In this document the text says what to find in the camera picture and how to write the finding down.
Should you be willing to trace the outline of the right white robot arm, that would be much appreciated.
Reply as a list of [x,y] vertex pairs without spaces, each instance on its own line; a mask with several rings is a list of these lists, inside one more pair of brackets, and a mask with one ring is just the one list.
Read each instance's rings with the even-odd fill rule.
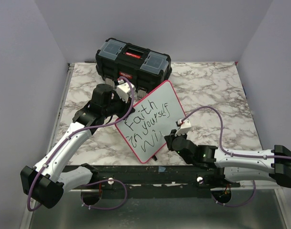
[[172,130],[164,136],[167,148],[188,165],[202,169],[221,169],[212,175],[218,187],[243,180],[266,180],[291,188],[291,151],[282,145],[273,149],[244,151],[221,146],[196,145],[187,135]]

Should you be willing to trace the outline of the pink framed whiteboard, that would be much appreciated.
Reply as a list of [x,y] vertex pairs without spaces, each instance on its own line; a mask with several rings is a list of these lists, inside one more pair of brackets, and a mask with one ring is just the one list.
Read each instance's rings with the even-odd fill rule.
[[140,163],[147,163],[166,144],[164,136],[177,128],[177,121],[185,117],[184,109],[172,83],[161,83],[137,102],[135,112],[116,124]]

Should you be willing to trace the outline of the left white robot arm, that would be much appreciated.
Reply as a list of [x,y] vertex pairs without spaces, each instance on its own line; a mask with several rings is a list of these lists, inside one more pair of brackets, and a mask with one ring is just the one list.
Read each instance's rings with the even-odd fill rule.
[[88,164],[64,172],[68,161],[80,146],[99,128],[119,123],[134,112],[134,86],[127,80],[116,88],[98,84],[92,98],[78,110],[64,136],[33,167],[25,166],[21,173],[22,188],[27,197],[27,209],[35,211],[40,206],[54,207],[62,195],[79,186],[94,188],[101,183],[113,185],[114,178],[101,178],[99,172]]

